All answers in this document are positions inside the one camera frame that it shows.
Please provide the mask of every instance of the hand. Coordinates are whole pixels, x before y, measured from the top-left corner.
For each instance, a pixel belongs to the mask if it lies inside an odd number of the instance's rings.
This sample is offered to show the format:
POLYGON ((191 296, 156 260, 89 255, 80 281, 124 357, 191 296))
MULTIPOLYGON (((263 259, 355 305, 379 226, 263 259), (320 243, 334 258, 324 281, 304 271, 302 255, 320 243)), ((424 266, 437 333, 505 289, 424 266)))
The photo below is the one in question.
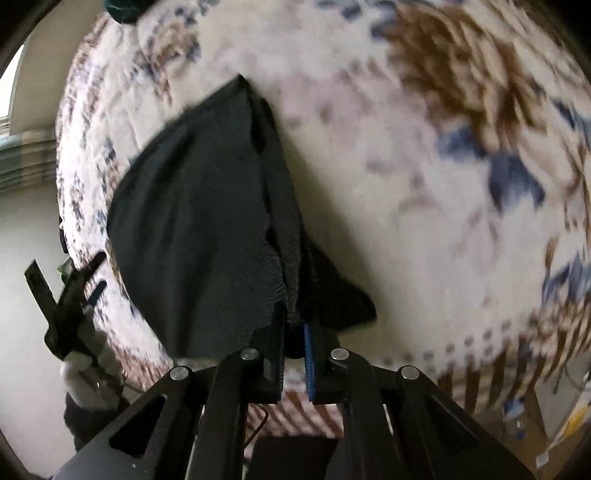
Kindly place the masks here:
MULTIPOLYGON (((122 384, 121 363, 109 348, 106 334, 101 331, 95 333, 97 342, 102 346, 98 355, 99 366, 111 377, 122 384)), ((93 359, 89 355, 72 351, 61 363, 60 375, 76 405, 88 410, 110 410, 116 408, 112 394, 105 394, 109 388, 100 369, 92 366, 93 359)))

